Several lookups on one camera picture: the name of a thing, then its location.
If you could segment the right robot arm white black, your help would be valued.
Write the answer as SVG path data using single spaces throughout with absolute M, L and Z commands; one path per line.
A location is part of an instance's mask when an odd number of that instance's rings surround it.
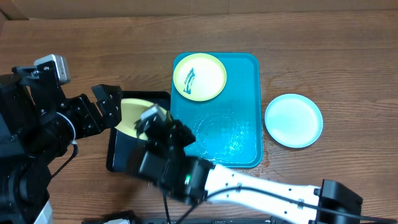
M 240 174 L 220 164 L 188 156 L 195 142 L 179 120 L 138 120 L 129 135 L 146 135 L 127 162 L 129 175 L 152 182 L 172 199 L 197 207 L 203 202 L 244 205 L 290 223 L 359 223 L 362 198 L 339 182 L 290 185 Z

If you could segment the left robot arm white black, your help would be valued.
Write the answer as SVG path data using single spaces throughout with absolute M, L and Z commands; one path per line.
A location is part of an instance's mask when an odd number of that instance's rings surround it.
M 66 98 L 58 78 L 1 76 L 1 223 L 34 223 L 49 200 L 48 165 L 73 141 L 121 121 L 122 90 Z

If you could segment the light blue plate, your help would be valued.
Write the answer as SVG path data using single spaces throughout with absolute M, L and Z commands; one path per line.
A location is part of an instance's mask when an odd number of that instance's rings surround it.
M 312 145 L 323 131 L 323 116 L 309 98 L 288 93 L 274 98 L 264 113 L 267 132 L 279 144 L 300 149 Z

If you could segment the yellow plate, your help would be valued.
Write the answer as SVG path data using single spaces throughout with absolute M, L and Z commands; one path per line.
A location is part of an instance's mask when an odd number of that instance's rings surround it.
M 218 96 L 227 82 L 223 63 L 213 55 L 195 53 L 185 56 L 173 71 L 173 84 L 186 99 L 208 101 Z
M 148 140 L 146 134 L 142 133 L 137 135 L 135 128 L 136 121 L 140 119 L 140 115 L 148 110 L 154 103 L 137 99 L 137 98 L 125 98 L 121 100 L 121 122 L 116 126 L 116 129 L 123 134 L 126 134 L 132 138 L 141 140 Z

